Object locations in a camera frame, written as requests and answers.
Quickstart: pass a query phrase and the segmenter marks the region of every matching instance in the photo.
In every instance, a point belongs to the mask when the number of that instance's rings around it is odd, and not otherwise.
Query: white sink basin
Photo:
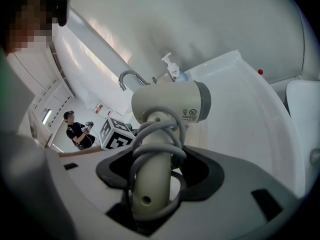
[[[292,120],[272,87],[238,51],[185,72],[203,82],[212,98],[208,118],[191,123],[185,145],[250,161],[298,197],[305,194],[305,168]]]

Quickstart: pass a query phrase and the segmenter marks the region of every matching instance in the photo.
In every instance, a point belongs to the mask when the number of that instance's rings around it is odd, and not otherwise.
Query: soap dispenser
[[[174,62],[170,61],[169,56],[171,52],[169,52],[166,56],[164,56],[161,60],[167,64],[167,69],[169,71],[170,76],[172,77],[173,81],[175,82],[184,82],[188,81],[188,77],[185,72],[180,70],[178,65]]]

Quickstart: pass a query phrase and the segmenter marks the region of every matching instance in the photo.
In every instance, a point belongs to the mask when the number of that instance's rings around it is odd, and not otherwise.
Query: wall
[[[161,58],[168,51],[188,70],[239,50],[269,83],[302,71],[303,30],[292,0],[71,0],[71,6],[147,82],[166,72]]]
[[[66,135],[67,130],[67,124],[63,121],[63,114],[66,111],[74,111],[74,121],[79,122],[83,125],[86,124],[86,122],[92,121],[94,123],[92,130],[90,131],[90,134],[97,137],[97,134],[99,134],[100,129],[102,128],[103,124],[105,123],[105,119],[95,114],[93,111],[89,110],[85,107],[85,104],[82,102],[82,100],[76,98],[70,104],[63,110],[63,113],[61,113],[60,121],[62,122],[60,127],[58,128],[51,144],[54,144],[59,149],[61,149],[63,152],[75,152],[78,151],[71,139],[68,138]],[[112,112],[110,114],[111,117],[121,119],[121,116],[117,114],[116,112]]]
[[[88,94],[93,93],[114,111],[121,115],[126,112],[132,91],[120,89],[118,77],[68,26],[58,28],[54,46],[63,72],[80,100],[85,102]]]
[[[22,51],[9,54],[7,61],[22,82],[35,95],[31,108],[34,109],[38,118],[42,120],[47,110],[52,110],[46,127],[55,133],[58,129],[56,125],[60,124],[57,120],[58,115],[68,104],[73,94],[62,79],[50,49],[46,46],[43,49],[35,48],[41,44],[44,43],[30,44]]]

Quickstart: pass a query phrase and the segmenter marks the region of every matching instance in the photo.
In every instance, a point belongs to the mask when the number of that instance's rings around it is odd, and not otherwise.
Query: fiducial marker cube
[[[100,130],[99,138],[101,148],[111,150],[130,145],[135,136],[123,121],[108,116]]]

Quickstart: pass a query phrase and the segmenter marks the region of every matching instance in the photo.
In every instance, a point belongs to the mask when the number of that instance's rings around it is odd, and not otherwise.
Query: person
[[[75,122],[75,113],[73,111],[65,112],[63,118],[67,123],[66,135],[80,150],[100,145],[99,139],[89,134],[90,127]]]
[[[0,42],[5,57],[46,36],[52,41],[52,24],[64,26],[68,18],[68,0],[1,0]]]

